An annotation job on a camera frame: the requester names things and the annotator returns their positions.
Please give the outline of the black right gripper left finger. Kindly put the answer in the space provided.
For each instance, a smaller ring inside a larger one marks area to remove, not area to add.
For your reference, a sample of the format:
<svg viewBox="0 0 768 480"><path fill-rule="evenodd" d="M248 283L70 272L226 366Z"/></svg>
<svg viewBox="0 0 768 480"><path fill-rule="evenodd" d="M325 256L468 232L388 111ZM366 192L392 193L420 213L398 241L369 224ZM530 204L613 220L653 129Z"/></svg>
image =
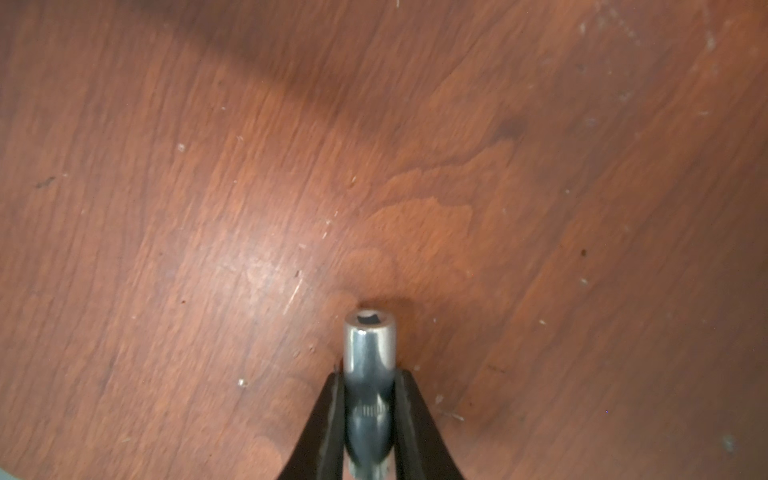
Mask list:
<svg viewBox="0 0 768 480"><path fill-rule="evenodd" d="M345 450L345 389L340 372L331 373L312 408L284 468L284 479L339 480Z"/></svg>

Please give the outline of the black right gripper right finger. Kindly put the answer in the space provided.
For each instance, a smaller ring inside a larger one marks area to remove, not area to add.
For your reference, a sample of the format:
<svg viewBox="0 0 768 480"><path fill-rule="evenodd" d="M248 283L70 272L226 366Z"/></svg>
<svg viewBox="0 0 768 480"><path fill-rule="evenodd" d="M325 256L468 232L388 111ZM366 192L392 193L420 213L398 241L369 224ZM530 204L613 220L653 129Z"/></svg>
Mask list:
<svg viewBox="0 0 768 480"><path fill-rule="evenodd" d="M464 480L411 372L394 377L394 448L397 480Z"/></svg>

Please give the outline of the long silver socket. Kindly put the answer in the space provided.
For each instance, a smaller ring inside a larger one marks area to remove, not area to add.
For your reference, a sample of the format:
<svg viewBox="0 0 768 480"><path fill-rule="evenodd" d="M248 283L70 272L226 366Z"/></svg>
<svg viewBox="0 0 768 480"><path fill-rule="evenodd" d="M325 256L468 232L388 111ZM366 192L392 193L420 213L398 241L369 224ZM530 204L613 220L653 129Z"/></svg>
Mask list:
<svg viewBox="0 0 768 480"><path fill-rule="evenodd" d="M344 324L345 444L356 479L384 479L393 446L396 324L384 311L360 309Z"/></svg>

